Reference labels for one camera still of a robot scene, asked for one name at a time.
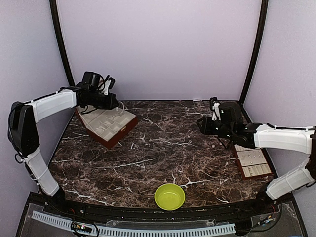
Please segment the brown wooden jewelry box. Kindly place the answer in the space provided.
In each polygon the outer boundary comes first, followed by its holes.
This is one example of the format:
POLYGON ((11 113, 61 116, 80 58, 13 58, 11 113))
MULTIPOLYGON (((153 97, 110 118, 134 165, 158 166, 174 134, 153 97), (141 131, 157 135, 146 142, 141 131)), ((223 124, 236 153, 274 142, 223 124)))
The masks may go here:
POLYGON ((118 143, 138 123, 137 116, 126 109, 122 116, 116 116, 115 108, 96 110, 93 106, 85 109, 78 106, 76 114, 88 135, 107 149, 118 143))

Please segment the brown ring earring tray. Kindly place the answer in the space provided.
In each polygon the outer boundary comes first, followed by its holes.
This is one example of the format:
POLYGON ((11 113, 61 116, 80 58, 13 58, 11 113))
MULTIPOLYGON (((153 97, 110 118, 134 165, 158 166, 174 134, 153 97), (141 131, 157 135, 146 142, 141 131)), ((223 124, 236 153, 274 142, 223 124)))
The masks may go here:
POLYGON ((234 153, 244 180, 261 178, 273 174, 260 148, 250 149, 234 145, 234 153))

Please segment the green bowl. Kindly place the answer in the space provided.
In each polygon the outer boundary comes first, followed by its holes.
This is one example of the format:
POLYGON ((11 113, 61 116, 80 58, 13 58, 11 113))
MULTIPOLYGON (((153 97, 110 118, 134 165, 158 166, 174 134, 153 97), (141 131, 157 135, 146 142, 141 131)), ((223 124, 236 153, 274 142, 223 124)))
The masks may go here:
POLYGON ((176 184, 166 183, 160 185, 154 194, 156 205, 166 211, 180 208, 186 199, 184 190, 176 184))

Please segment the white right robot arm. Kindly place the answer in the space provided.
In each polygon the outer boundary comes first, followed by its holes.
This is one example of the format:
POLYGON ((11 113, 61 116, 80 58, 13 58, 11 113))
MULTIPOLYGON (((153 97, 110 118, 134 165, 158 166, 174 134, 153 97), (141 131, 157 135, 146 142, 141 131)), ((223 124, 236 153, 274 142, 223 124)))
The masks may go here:
POLYGON ((252 210, 263 214, 271 203, 285 194, 316 183, 316 128, 284 127, 270 123, 244 123, 241 107, 234 102, 210 99, 211 116, 197 120, 201 133, 229 139, 244 148, 273 148, 308 154, 308 159, 286 174, 263 186, 252 210))

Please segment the black left frame post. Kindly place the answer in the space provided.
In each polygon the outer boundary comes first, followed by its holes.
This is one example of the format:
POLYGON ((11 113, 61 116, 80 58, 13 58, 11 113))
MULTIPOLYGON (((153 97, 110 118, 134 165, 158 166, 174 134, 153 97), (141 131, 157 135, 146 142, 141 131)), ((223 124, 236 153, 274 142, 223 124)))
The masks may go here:
POLYGON ((64 39, 63 39, 63 34, 62 34, 62 29, 61 29, 61 24, 60 24, 60 19, 59 19, 59 12, 58 12, 58 7, 57 7, 57 1, 56 0, 49 0, 50 4, 50 11, 51 11, 51 17, 52 17, 52 22, 53 22, 53 27, 55 31, 55 37, 57 40, 57 45, 59 49, 59 54, 62 60, 63 68, 66 74, 66 78, 68 81, 69 86, 74 86, 75 81, 72 75, 70 63, 68 60, 65 44, 64 44, 64 39))

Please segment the black frame post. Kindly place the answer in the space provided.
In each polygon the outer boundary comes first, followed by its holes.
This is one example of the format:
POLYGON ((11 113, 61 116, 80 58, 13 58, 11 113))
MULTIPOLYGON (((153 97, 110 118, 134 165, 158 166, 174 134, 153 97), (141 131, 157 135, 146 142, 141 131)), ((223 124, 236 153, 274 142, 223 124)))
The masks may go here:
POLYGON ((64 44, 64 39, 63 39, 63 34, 62 34, 62 29, 61 29, 61 24, 60 24, 60 19, 59 19, 59 12, 58 12, 58 7, 57 7, 57 1, 56 0, 49 0, 50 4, 50 11, 51 11, 51 17, 52 17, 52 22, 53 22, 53 27, 55 31, 55 37, 57 40, 57 45, 59 49, 59 54, 62 60, 63 68, 66 74, 66 78, 68 81, 69 86, 74 86, 75 81, 72 75, 70 63, 68 60, 65 44, 64 44))
POLYGON ((252 78, 254 75, 255 67, 257 64, 259 52, 260 52, 260 47, 261 47, 261 42, 264 34, 264 28, 265 28, 265 23, 266 23, 266 18, 267 18, 267 13, 268 13, 268 5, 269 1, 268 0, 262 0, 261 1, 261 7, 260 7, 260 14, 259 14, 259 20, 258 20, 258 26, 257 26, 257 31, 256 31, 256 37, 255 37, 255 42, 249 62, 249 67, 247 70, 247 74, 245 77, 245 82, 241 91, 241 95, 239 98, 239 103, 243 106, 245 104, 250 85, 252 82, 252 78))

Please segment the silver wrap bangle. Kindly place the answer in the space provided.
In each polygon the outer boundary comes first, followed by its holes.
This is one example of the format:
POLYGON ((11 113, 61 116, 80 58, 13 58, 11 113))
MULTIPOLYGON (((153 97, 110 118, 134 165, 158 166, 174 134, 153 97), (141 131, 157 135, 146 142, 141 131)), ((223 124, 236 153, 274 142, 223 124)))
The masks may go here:
POLYGON ((122 101, 118 102, 118 106, 115 108, 115 115, 122 116, 125 110, 125 105, 122 101))

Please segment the black right frame post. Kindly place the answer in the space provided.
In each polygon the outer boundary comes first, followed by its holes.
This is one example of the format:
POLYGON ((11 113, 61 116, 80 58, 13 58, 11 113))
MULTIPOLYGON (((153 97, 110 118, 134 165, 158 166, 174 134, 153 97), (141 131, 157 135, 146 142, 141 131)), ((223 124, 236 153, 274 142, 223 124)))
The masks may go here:
POLYGON ((268 5, 269 1, 268 0, 262 0, 261 1, 261 7, 260 7, 260 14, 259 14, 259 20, 258 20, 258 26, 257 26, 257 31, 256 31, 256 37, 255 37, 255 42, 249 62, 249 67, 247 70, 247 74, 245 77, 245 82, 241 91, 241 95, 239 98, 239 103, 243 106, 245 104, 250 85, 252 82, 252 78, 254 75, 255 67, 257 64, 259 52, 260 52, 260 47, 261 47, 261 42, 264 34, 264 28, 265 28, 265 23, 266 23, 266 18, 267 18, 267 13, 268 13, 268 5))

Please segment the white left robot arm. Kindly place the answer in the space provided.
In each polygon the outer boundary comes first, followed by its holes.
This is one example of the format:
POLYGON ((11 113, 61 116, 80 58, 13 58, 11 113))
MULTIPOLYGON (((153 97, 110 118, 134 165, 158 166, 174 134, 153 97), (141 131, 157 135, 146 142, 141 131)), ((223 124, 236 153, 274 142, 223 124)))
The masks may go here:
POLYGON ((24 164, 31 179, 41 191, 52 198, 50 207, 59 215, 66 215, 70 205, 65 192, 53 178, 40 151, 37 124, 56 113, 75 107, 92 106, 95 110, 111 110, 119 106, 110 90, 116 80, 95 72, 85 72, 75 86, 61 87, 58 91, 27 102, 15 102, 8 117, 8 139, 13 145, 15 159, 24 164))

